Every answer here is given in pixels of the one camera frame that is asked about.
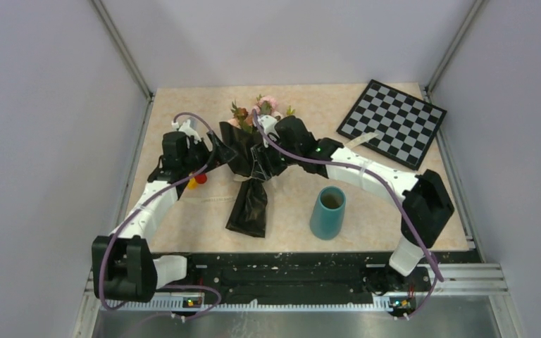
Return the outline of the flower bouquet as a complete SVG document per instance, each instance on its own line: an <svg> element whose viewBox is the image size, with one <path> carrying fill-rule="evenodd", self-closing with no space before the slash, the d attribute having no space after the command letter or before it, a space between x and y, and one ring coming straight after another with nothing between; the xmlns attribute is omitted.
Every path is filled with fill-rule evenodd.
<svg viewBox="0 0 541 338"><path fill-rule="evenodd" d="M292 115L289 108L285 114L277 110L277 101L272 96L258 95L251 109L232 102L232 117L219 123L224 145L236 152L228 163L232 173L242 178L237 198L228 218L226 229L250 237L266 236L268 195L263 183L270 178L270 170L263 169L255 159L254 150L263 146L263 139L254 126L254 117L268 115L275 120Z"/></svg>

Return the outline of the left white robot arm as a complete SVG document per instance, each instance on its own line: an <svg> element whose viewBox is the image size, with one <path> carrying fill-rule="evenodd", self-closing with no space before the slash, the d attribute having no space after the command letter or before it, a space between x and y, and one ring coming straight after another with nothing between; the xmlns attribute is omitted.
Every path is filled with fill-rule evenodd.
<svg viewBox="0 0 541 338"><path fill-rule="evenodd" d="M162 154L138 202L109 235L92 242L93 288L102 304L108 300L145 303L167 284L173 283L181 291L197 284L198 273L188 266L186 257L155 258L149 243L191 179L236 157L237 152L215 132L206 135L210 146L192 132L164 134Z"/></svg>

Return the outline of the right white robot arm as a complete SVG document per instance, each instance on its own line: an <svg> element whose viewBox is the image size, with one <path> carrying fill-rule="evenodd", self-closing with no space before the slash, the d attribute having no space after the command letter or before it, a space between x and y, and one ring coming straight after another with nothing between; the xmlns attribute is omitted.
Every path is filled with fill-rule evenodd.
<svg viewBox="0 0 541 338"><path fill-rule="evenodd" d="M390 256L385 281L394 290L413 282L413 270L422 258L436 278L443 276L431 252L455 207L443 179L433 170L411 173L365 158L331 138L316 139L295 116L276 120L254 115L254 127L263 144L255 150L261 169L278 176L290 166L310 175L358 187L391 203L401 215L401 239Z"/></svg>

